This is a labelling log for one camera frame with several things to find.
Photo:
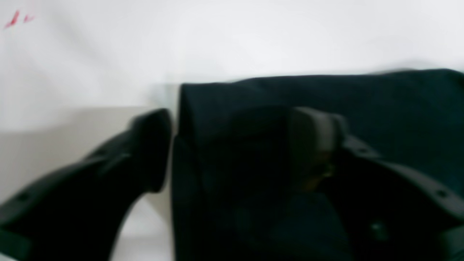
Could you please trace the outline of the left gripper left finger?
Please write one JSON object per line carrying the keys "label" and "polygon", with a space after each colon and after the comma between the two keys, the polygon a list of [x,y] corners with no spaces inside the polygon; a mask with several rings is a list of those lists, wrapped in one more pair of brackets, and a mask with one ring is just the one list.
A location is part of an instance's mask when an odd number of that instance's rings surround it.
{"label": "left gripper left finger", "polygon": [[109,261],[123,222],[146,193],[161,191],[172,121],[167,109],[1,205],[1,254],[17,261]]}

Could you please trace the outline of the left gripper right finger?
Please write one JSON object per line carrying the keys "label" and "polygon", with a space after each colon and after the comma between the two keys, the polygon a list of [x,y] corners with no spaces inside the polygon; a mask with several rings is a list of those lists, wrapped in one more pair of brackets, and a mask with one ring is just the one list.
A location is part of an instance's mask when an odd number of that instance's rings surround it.
{"label": "left gripper right finger", "polygon": [[462,261],[463,198],[351,135],[341,115],[290,110],[296,188],[335,209],[356,261]]}

